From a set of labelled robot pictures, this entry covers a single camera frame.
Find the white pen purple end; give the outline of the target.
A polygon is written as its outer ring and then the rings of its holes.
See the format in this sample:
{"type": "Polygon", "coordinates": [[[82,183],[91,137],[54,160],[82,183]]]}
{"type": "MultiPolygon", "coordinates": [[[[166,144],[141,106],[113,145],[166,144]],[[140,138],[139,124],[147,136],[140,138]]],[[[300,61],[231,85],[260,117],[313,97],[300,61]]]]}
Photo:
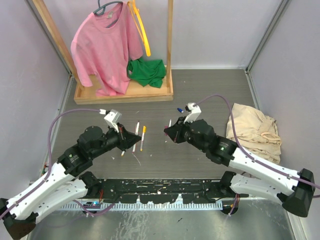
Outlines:
{"type": "MultiPolygon", "coordinates": [[[[138,136],[139,135],[139,127],[140,127],[140,121],[138,120],[137,124],[136,124],[136,127],[135,127],[135,135],[138,136]]],[[[137,143],[135,143],[132,147],[132,153],[135,152],[136,150],[136,145],[137,143]]]]}

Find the white marker orange tip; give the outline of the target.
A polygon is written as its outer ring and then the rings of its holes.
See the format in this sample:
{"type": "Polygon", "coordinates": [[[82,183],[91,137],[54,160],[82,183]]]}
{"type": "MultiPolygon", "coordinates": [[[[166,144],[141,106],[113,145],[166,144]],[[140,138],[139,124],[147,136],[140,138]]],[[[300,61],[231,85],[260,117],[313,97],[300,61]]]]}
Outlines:
{"type": "Polygon", "coordinates": [[[144,146],[144,140],[145,140],[145,132],[142,133],[142,136],[141,136],[141,142],[140,142],[140,151],[142,152],[143,151],[143,146],[144,146]]]}

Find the yellow pen cap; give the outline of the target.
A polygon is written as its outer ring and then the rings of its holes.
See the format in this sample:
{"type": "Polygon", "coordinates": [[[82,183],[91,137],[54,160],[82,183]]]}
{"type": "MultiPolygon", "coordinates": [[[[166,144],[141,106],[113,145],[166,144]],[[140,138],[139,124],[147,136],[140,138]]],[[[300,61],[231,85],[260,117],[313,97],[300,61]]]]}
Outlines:
{"type": "Polygon", "coordinates": [[[143,126],[143,129],[142,129],[142,135],[144,136],[144,134],[146,133],[146,131],[147,131],[147,127],[144,125],[143,126]]]}

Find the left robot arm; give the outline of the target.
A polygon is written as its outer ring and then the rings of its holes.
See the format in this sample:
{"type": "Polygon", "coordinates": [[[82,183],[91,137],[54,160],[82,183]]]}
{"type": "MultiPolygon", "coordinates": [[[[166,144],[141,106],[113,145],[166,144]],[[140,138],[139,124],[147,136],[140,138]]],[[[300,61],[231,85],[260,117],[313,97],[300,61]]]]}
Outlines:
{"type": "Polygon", "coordinates": [[[107,132],[98,126],[88,127],[42,177],[16,196],[1,198],[0,218],[12,239],[28,235],[58,207],[84,196],[99,195],[98,180],[87,170],[93,160],[114,148],[128,150],[142,139],[122,124],[117,127],[107,132]]]}

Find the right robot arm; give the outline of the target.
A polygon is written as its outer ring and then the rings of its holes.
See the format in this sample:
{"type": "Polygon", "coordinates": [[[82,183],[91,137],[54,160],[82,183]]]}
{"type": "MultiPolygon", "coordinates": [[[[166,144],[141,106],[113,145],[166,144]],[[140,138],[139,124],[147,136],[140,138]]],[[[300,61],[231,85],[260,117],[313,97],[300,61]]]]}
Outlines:
{"type": "Polygon", "coordinates": [[[312,171],[293,170],[267,161],[236,142],[219,136],[203,119],[185,122],[184,117],[163,131],[177,144],[187,142],[203,152],[213,163],[253,175],[253,179],[227,171],[223,174],[219,191],[225,197],[252,195],[280,204],[298,217],[309,214],[315,193],[312,171]]]}

